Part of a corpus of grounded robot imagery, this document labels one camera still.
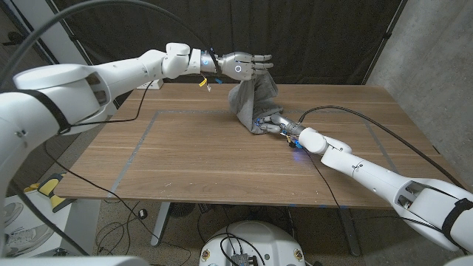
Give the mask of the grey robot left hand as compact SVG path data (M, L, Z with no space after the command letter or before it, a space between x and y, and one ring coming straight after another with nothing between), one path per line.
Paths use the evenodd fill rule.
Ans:
M271 59L272 55L232 52L218 57L217 62L223 75L237 81L249 81L267 73L273 67Z

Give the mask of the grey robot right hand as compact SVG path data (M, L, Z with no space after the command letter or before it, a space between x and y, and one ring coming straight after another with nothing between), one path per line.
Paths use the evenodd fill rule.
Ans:
M305 129L300 123L284 117L279 113L257 118L254 124L265 132L296 137Z

